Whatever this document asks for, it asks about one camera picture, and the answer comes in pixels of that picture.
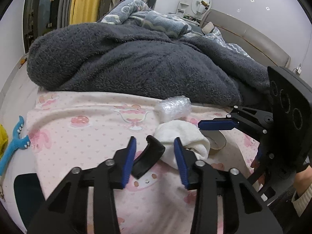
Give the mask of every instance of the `dark gray blanket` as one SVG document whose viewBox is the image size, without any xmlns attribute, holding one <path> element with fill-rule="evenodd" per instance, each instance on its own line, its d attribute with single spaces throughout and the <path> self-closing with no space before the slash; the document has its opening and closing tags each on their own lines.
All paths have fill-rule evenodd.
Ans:
<svg viewBox="0 0 312 234">
<path fill-rule="evenodd" d="M 132 25 L 85 23 L 39 37 L 29 78 L 50 91 L 103 91 L 268 108 L 267 69 L 203 37 L 172 41 Z"/>
</svg>

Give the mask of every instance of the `yellow curtain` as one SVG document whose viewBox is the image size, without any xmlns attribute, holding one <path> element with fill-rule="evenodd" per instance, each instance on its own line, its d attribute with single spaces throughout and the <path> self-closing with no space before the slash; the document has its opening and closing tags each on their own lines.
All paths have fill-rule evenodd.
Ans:
<svg viewBox="0 0 312 234">
<path fill-rule="evenodd" d="M 3 156 L 4 150 L 7 147 L 8 137 L 4 127 L 0 124 L 0 158 Z"/>
<path fill-rule="evenodd" d="M 69 24 L 95 22 L 100 0 L 71 0 Z"/>
</svg>

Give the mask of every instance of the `yellow plastic bag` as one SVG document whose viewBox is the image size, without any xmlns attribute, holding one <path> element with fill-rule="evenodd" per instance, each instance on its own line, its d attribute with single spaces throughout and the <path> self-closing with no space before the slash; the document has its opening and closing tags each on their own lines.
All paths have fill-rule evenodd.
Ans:
<svg viewBox="0 0 312 234">
<path fill-rule="evenodd" d="M 9 138 L 7 136 L 7 132 L 4 127 L 0 124 L 0 159 L 3 156 L 4 150 L 7 147 L 7 142 Z"/>
</svg>

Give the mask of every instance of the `person's arm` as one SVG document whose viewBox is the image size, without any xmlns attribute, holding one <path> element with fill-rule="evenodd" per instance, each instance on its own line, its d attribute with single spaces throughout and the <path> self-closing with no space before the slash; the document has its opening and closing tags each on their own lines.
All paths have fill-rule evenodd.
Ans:
<svg viewBox="0 0 312 234">
<path fill-rule="evenodd" d="M 296 174 L 294 188 L 296 189 L 296 193 L 291 202 L 298 216 L 301 216 L 312 198 L 312 168 L 310 166 L 303 172 Z"/>
</svg>

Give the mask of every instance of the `sweater sleeve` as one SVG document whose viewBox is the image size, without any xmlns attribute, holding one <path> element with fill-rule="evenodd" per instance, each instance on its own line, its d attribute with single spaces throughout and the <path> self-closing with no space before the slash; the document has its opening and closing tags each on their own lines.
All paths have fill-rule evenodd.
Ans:
<svg viewBox="0 0 312 234">
<path fill-rule="evenodd" d="M 297 197 L 297 192 L 295 192 L 293 198 L 291 199 L 291 202 L 293 203 L 294 208 L 298 216 L 300 217 L 312 198 L 312 184 L 299 199 L 296 199 Z"/>
</svg>

